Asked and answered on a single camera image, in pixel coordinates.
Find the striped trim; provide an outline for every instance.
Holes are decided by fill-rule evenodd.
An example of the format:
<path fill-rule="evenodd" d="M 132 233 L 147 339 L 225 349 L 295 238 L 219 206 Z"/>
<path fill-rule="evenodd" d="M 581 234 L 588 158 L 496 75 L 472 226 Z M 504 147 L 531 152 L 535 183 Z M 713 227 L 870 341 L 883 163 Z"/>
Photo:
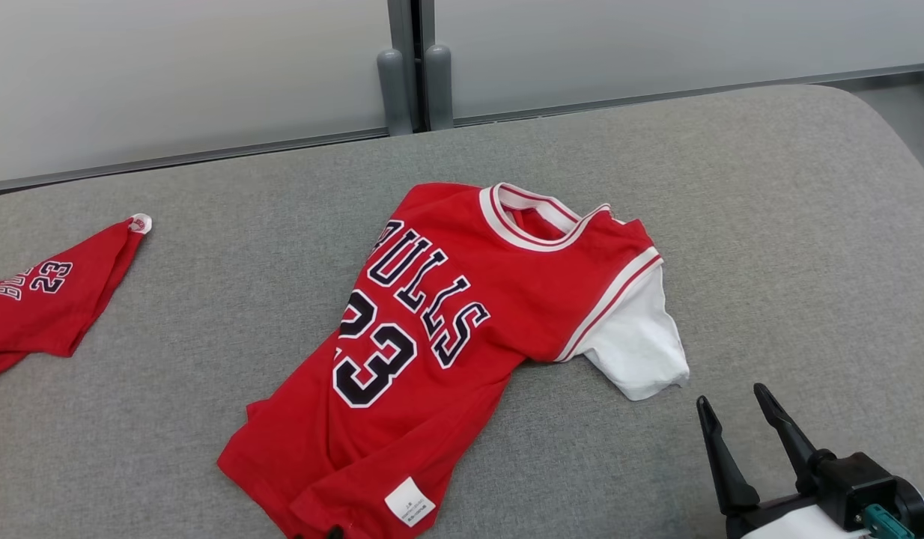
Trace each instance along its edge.
<path fill-rule="evenodd" d="M 519 248 L 537 252 L 555 252 L 567 248 L 578 240 L 595 215 L 602 211 L 610 211 L 609 205 L 603 204 L 585 218 L 580 218 L 557 198 L 537 195 L 507 183 L 483 189 L 479 193 L 479 203 L 486 222 L 500 238 Z M 516 210 L 534 209 L 549 224 L 565 232 L 565 236 L 557 240 L 537 238 L 519 228 L 519 225 L 506 215 L 506 207 Z"/>
<path fill-rule="evenodd" d="M 595 303 L 595 309 L 592 309 L 591 313 L 586 315 L 585 320 L 582 320 L 579 327 L 572 333 L 565 348 L 562 349 L 561 354 L 555 358 L 555 361 L 565 362 L 578 354 L 577 348 L 585 341 L 589 333 L 592 333 L 592 330 L 606 317 L 606 314 L 612 313 L 612 311 L 615 311 L 616 308 L 623 303 L 626 293 L 629 290 L 636 289 L 633 283 L 637 283 L 640 277 L 647 275 L 649 270 L 660 264 L 661 256 L 653 246 L 649 249 L 645 249 L 641 255 L 636 256 L 632 262 L 627 264 L 616 278 L 612 280 L 612 284 L 606 288 L 601 299 Z"/>

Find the folded fabric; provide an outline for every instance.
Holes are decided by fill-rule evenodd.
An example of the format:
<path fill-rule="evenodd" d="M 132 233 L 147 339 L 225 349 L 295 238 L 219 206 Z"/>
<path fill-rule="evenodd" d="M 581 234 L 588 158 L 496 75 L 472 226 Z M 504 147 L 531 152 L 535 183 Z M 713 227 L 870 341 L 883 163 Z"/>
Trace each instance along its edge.
<path fill-rule="evenodd" d="M 152 227 L 136 214 L 0 281 L 0 373 L 31 352 L 72 356 Z"/>

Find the bulls jersey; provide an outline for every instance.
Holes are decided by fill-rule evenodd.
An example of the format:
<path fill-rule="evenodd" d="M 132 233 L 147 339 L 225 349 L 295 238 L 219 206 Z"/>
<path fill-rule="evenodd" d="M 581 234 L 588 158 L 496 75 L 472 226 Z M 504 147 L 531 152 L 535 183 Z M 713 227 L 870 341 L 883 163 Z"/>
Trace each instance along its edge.
<path fill-rule="evenodd" d="M 338 330 L 250 406 L 219 467 L 288 537 L 420 535 L 524 359 L 586 354 L 632 398 L 684 380 L 660 264 L 608 205 L 581 217 L 507 184 L 420 185 Z"/>
<path fill-rule="evenodd" d="M 151 226 L 148 215 L 136 214 L 0 281 L 0 373 L 30 352 L 72 356 Z"/>

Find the white panel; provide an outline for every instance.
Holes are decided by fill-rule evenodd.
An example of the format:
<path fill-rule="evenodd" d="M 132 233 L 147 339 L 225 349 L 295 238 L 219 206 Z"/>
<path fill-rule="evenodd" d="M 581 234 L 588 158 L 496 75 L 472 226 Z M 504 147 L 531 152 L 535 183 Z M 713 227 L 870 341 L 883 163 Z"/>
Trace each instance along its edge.
<path fill-rule="evenodd" d="M 384 126 L 381 0 L 0 0 L 0 180 Z"/>
<path fill-rule="evenodd" d="M 924 0 L 434 0 L 455 117 L 924 62 Z"/>

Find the white tag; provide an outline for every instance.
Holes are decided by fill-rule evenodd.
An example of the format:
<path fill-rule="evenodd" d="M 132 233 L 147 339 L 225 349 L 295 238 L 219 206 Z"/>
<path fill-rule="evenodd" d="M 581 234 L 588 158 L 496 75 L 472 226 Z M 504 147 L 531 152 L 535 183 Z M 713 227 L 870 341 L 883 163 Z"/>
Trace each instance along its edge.
<path fill-rule="evenodd" d="M 137 213 L 130 222 L 130 230 L 139 234 L 146 234 L 153 229 L 153 218 L 145 213 Z"/>
<path fill-rule="evenodd" d="M 432 509 L 435 509 L 435 504 L 431 499 L 425 498 L 425 494 L 418 487 L 415 487 L 415 481 L 412 481 L 412 478 L 403 481 L 403 484 L 386 496 L 386 505 L 410 528 L 432 512 Z"/>

